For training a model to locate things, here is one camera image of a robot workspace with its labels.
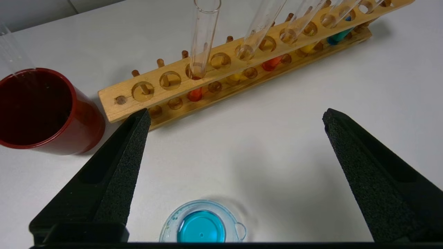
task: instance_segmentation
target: orange liquid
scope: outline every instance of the orange liquid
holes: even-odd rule
[[[203,97],[202,87],[192,90],[188,93],[188,99],[192,102],[197,102]]]
[[[270,59],[266,62],[264,62],[261,67],[263,67],[263,69],[265,71],[271,72],[273,71],[276,66],[278,65],[278,63],[280,63],[281,59],[283,58],[283,55],[280,55],[278,57],[275,57],[274,59]]]

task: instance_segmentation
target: red cup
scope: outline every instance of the red cup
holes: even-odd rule
[[[61,73],[26,69],[0,81],[0,144],[51,154],[81,154],[105,131],[97,106]]]

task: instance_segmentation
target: teal liquid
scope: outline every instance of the teal liquid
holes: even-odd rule
[[[348,16],[346,18],[346,21],[351,21],[351,17]],[[328,37],[327,41],[330,45],[337,45],[339,42],[341,42],[354,28],[347,29],[345,31],[342,31],[340,33],[337,33],[335,35],[332,35]]]

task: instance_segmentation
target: white wall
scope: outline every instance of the white wall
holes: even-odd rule
[[[0,20],[11,31],[100,8],[122,0],[0,0]]]

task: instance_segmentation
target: petri dish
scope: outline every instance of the petri dish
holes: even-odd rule
[[[221,204],[195,200],[177,208],[168,217],[160,234],[160,242],[224,243],[242,242],[246,227]]]

